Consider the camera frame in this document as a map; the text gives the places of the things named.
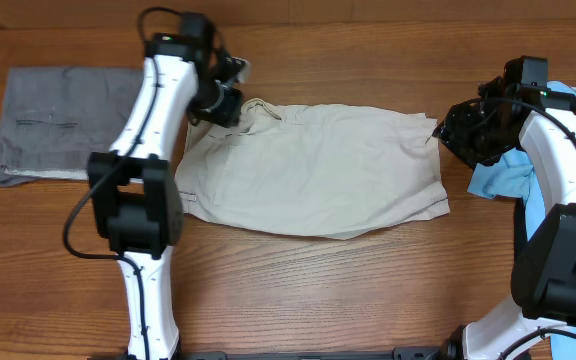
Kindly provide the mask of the black garment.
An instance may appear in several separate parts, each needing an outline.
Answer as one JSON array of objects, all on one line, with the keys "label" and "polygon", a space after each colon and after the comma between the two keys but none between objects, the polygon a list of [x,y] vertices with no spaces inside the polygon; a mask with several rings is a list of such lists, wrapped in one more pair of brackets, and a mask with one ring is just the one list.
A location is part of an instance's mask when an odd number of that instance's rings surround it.
[{"label": "black garment", "polygon": [[[559,81],[549,81],[548,87],[557,92],[574,94],[576,87],[570,87]],[[527,240],[535,233],[540,223],[546,215],[544,200],[538,184],[537,175],[528,156],[519,150],[512,150],[506,154],[507,162],[515,156],[520,165],[520,175],[514,180],[519,186],[521,201],[515,205],[515,228],[517,241],[526,238]]]}]

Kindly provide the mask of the folded grey cloth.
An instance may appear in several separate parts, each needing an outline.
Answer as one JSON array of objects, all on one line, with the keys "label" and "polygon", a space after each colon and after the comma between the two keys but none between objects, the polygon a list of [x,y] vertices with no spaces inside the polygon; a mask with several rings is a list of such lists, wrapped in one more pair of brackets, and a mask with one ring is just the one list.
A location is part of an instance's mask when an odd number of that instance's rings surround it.
[{"label": "folded grey cloth", "polygon": [[131,114],[143,75],[132,68],[11,67],[0,118],[0,187],[85,180]]}]

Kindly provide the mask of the beige khaki shorts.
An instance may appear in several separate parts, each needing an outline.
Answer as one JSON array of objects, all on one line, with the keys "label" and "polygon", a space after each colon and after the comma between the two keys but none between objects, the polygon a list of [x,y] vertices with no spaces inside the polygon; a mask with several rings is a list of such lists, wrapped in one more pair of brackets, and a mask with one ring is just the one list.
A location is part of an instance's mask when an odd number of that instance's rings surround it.
[{"label": "beige khaki shorts", "polygon": [[184,211],[279,235],[348,240],[449,213],[436,121],[342,104],[243,104],[240,123],[188,131]]}]

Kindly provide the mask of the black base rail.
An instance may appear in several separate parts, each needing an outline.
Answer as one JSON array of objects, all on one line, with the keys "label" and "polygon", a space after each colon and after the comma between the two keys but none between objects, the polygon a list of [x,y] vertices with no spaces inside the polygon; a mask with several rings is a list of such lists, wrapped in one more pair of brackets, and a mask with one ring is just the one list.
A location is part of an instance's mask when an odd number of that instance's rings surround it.
[{"label": "black base rail", "polygon": [[400,347],[390,351],[227,354],[224,352],[181,353],[173,360],[436,360],[437,347]]}]

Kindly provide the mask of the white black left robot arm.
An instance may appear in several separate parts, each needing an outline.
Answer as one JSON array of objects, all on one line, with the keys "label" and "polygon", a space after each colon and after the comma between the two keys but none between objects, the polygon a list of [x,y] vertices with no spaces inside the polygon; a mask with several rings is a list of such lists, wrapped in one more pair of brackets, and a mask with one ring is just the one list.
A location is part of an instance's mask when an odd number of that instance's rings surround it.
[{"label": "white black left robot arm", "polygon": [[227,51],[204,14],[181,12],[175,33],[142,38],[143,81],[129,119],[106,152],[87,162],[94,219],[121,269],[130,338],[125,359],[177,359],[180,335],[171,258],[182,203],[171,158],[183,119],[224,128],[239,122],[248,61]]}]

